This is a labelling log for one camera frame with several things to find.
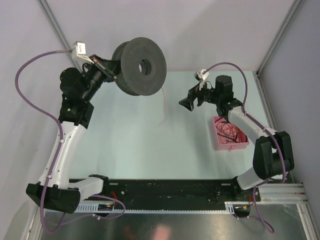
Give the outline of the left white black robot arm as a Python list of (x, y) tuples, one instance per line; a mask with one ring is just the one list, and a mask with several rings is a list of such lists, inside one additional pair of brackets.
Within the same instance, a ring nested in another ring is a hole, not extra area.
[(93, 115), (90, 101), (102, 84), (114, 82), (120, 71), (119, 60), (94, 54), (82, 64), (82, 70), (69, 67), (61, 72), (62, 104), (55, 148), (38, 182), (26, 188), (26, 194), (39, 207), (72, 214), (82, 200), (92, 195), (100, 200), (110, 196), (111, 188), (104, 184), (103, 176), (92, 174), (75, 183), (69, 179), (77, 146)]

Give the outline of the black cable spool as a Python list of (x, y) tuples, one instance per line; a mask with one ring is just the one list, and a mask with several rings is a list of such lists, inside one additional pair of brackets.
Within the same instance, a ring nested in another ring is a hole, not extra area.
[(131, 96), (151, 96), (165, 83), (167, 64), (160, 47), (151, 39), (136, 37), (120, 44), (112, 59), (120, 62), (116, 85)]

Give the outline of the pink plastic box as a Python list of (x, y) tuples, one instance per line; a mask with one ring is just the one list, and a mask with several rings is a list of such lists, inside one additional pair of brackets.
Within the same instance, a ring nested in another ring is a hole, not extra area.
[(223, 117), (212, 118), (211, 130), (216, 151), (244, 150), (250, 144), (248, 137)]

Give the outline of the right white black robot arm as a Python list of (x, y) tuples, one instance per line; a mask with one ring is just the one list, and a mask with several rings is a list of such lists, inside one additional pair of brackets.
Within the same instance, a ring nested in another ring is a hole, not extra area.
[(198, 106), (204, 102), (216, 105), (218, 116), (239, 128), (254, 144), (252, 167), (237, 176), (236, 185), (230, 188), (230, 194), (235, 200), (242, 201), (248, 196), (249, 189), (274, 176), (284, 176), (294, 169), (290, 135), (286, 131), (278, 132), (262, 125), (246, 112), (244, 104), (234, 97), (230, 76), (219, 75), (215, 79), (215, 86), (211, 88), (203, 82), (198, 83), (179, 104), (193, 111), (194, 101), (197, 101)]

